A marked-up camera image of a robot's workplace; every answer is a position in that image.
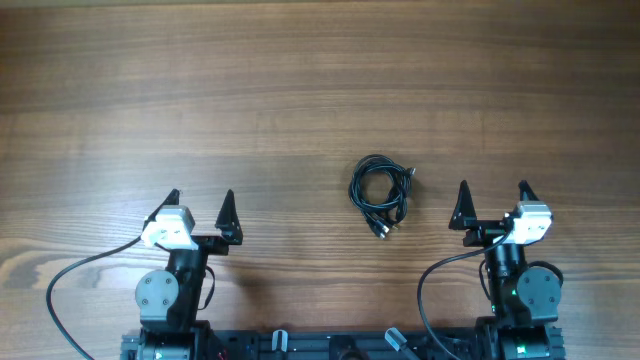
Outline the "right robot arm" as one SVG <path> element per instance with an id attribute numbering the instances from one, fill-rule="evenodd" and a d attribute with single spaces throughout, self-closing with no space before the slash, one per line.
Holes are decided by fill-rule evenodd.
<path id="1" fill-rule="evenodd" d="M 558 320 L 563 274 L 545 261 L 529 262 L 525 248 L 541 241 L 552 225 L 549 206 L 526 181 L 518 184 L 515 208 L 500 220 L 480 220 L 468 184 L 460 184 L 449 222 L 464 230 L 465 247 L 484 251 L 493 315 L 476 320 L 480 359 L 564 359 L 566 350 Z"/>

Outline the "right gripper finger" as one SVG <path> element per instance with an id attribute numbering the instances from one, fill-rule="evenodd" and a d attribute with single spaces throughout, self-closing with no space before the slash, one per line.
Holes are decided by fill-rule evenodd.
<path id="1" fill-rule="evenodd" d="M 450 230 L 470 230 L 477 226 L 477 215 L 473 198 L 466 180 L 460 183 L 457 202 L 454 207 L 448 228 Z"/>
<path id="2" fill-rule="evenodd" d="M 528 184 L 526 180 L 521 180 L 518 184 L 519 188 L 519 199 L 521 201 L 538 201 L 539 198 L 536 196 L 531 186 Z"/>

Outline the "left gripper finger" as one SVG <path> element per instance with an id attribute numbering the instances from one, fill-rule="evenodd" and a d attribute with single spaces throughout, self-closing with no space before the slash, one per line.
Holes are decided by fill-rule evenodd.
<path id="1" fill-rule="evenodd" d="M 169 195 L 162 202 L 162 206 L 167 205 L 178 205 L 180 201 L 180 191 L 178 189 L 173 189 Z"/>
<path id="2" fill-rule="evenodd" d="M 231 189 L 226 193 L 215 227 L 220 231 L 220 236 L 226 242 L 231 245 L 242 244 L 243 231 L 236 210 L 235 195 Z"/>

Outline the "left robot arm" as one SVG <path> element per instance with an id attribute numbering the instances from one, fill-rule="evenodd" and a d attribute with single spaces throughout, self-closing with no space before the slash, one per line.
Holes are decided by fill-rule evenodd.
<path id="1" fill-rule="evenodd" d="M 141 329 L 122 337 L 122 360 L 227 359 L 226 346 L 197 313 L 212 296 L 200 301 L 204 279 L 213 275 L 208 257 L 226 256 L 229 247 L 240 245 L 243 231 L 236 211 L 234 192 L 229 190 L 215 227 L 218 235 L 194 235 L 195 220 L 180 203 L 174 189 L 144 221 L 141 239 L 147 247 L 165 249 L 164 269 L 145 274 L 135 289 Z"/>

